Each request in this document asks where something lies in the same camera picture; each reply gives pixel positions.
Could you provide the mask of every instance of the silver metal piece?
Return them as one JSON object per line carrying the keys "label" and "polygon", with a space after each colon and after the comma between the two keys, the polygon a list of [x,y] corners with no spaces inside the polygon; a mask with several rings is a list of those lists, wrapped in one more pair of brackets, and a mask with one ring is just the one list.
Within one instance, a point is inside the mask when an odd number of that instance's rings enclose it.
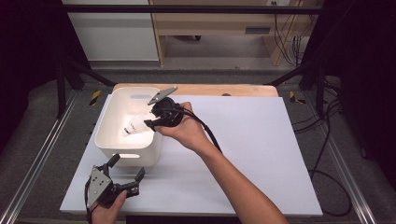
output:
{"label": "silver metal piece", "polygon": [[29,196],[30,191],[35,184],[40,172],[46,163],[46,160],[52,151],[53,146],[55,145],[56,140],[58,139],[59,134],[61,133],[64,124],[67,121],[75,102],[78,98],[79,91],[71,91],[69,98],[67,99],[67,108],[64,111],[64,114],[56,119],[55,123],[52,126],[52,129],[47,136],[43,146],[40,148],[37,156],[35,157],[35,161],[30,167],[28,173],[23,179],[20,187],[12,198],[11,202],[8,204],[6,210],[4,210],[3,214],[0,216],[0,223],[2,224],[12,224],[17,219],[18,214],[20,213],[24,203],[26,202],[27,197]]}
{"label": "silver metal piece", "polygon": [[97,169],[92,170],[91,183],[88,194],[87,208],[91,207],[105,191],[111,182],[108,177]]}
{"label": "silver metal piece", "polygon": [[173,88],[169,88],[163,91],[158,91],[157,94],[148,102],[148,105],[153,105],[170,95],[172,92],[177,91],[178,87],[175,85]]}
{"label": "silver metal piece", "polygon": [[[315,100],[313,93],[311,91],[304,91],[305,99],[307,103],[311,107],[311,110],[314,114],[316,114],[315,109]],[[326,133],[329,130],[329,127],[326,123],[320,125],[321,135],[323,139],[326,137]],[[347,163],[345,162],[343,156],[341,155],[340,151],[338,150],[337,145],[335,144],[332,135],[329,136],[328,141],[328,149],[330,156],[332,158],[332,162],[334,162],[335,169],[337,173],[340,175],[341,181],[344,184],[344,187],[349,192],[350,197],[352,199],[353,206],[355,207],[356,214],[358,215],[361,223],[364,224],[375,224],[375,217],[373,212],[371,211],[368,203],[364,199],[363,194],[361,193],[361,189],[358,186],[355,178],[353,177],[352,173],[350,172]]]}
{"label": "silver metal piece", "polygon": [[69,185],[67,185],[66,187],[64,187],[64,193],[66,193],[68,189],[69,189]]}

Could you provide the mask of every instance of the white table surface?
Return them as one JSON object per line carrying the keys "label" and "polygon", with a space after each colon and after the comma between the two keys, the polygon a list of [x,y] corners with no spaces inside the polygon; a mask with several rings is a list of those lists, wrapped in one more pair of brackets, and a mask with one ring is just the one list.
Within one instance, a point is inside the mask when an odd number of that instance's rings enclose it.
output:
{"label": "white table surface", "polygon": [[[224,155],[286,216],[321,216],[303,157],[280,97],[171,96],[190,101],[212,130]],[[108,159],[95,145],[95,127],[61,211],[85,214],[84,185],[94,165]],[[139,168],[113,167],[114,183],[134,180]],[[159,161],[146,167],[140,195],[126,200],[124,215],[234,216],[226,196],[202,160],[164,137]]]}

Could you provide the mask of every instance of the white wall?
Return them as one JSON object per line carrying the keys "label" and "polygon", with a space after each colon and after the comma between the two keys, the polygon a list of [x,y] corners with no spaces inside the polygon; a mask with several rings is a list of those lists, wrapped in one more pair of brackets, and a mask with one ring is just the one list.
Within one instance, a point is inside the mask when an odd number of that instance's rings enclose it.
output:
{"label": "white wall", "polygon": [[[64,4],[147,5],[148,0],[63,0]],[[158,61],[148,13],[69,13],[89,61]]]}

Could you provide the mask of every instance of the wooden cabinet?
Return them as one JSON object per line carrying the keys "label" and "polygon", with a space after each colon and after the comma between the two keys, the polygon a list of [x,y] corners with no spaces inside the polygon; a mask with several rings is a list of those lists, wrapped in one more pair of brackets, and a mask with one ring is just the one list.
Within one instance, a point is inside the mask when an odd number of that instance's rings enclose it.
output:
{"label": "wooden cabinet", "polygon": [[[149,0],[152,5],[267,6],[267,0]],[[315,6],[317,0],[291,0],[289,6]],[[316,18],[309,15],[255,14],[152,14],[160,62],[163,63],[166,37],[169,35],[261,35],[273,65],[279,65],[281,50],[292,36],[310,35]],[[275,42],[284,42],[278,46]]]}

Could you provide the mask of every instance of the wrist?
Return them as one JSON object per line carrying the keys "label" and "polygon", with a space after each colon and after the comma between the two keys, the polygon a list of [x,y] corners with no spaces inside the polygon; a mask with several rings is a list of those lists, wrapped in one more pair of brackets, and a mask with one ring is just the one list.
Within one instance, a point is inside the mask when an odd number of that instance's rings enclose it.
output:
{"label": "wrist", "polygon": [[198,148],[194,149],[193,151],[203,160],[209,159],[220,153],[219,150],[210,141],[200,144]]}

